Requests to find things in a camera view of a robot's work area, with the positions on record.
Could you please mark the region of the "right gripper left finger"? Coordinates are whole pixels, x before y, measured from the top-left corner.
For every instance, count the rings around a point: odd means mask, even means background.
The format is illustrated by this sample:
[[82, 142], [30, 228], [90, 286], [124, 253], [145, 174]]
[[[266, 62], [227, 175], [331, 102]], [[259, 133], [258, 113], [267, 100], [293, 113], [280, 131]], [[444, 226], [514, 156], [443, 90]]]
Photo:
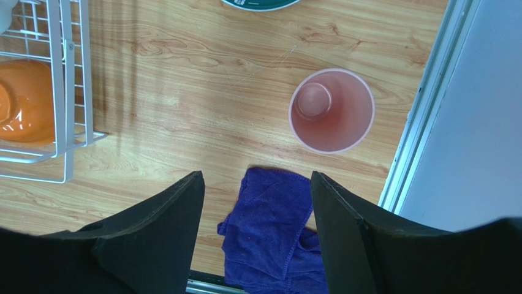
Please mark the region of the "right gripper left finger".
[[184, 293], [205, 182], [166, 190], [76, 232], [1, 229], [2, 293]]

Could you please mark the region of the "pink cup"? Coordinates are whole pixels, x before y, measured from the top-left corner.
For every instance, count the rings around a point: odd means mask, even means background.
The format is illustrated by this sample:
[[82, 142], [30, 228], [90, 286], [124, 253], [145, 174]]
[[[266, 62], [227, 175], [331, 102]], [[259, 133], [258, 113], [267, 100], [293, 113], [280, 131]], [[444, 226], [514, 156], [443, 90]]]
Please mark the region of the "pink cup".
[[359, 144], [372, 128], [376, 103], [367, 82], [342, 68], [317, 71], [294, 90], [289, 125], [311, 151], [337, 154]]

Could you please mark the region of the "beige plate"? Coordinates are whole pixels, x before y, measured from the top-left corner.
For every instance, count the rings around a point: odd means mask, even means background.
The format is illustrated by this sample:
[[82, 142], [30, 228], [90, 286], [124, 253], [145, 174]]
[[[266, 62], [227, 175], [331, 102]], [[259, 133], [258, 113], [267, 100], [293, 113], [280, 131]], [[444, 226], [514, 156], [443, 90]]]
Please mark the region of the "beige plate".
[[280, 10], [298, 3], [300, 0], [222, 0], [232, 7], [252, 12]]

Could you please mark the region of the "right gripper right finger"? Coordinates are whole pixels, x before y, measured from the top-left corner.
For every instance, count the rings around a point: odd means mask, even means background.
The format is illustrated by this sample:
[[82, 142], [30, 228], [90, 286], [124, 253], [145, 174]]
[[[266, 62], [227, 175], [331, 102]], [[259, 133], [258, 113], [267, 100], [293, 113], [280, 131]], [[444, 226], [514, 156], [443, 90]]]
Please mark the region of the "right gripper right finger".
[[521, 219], [460, 232], [408, 220], [314, 171], [311, 195], [330, 293], [520, 293]]

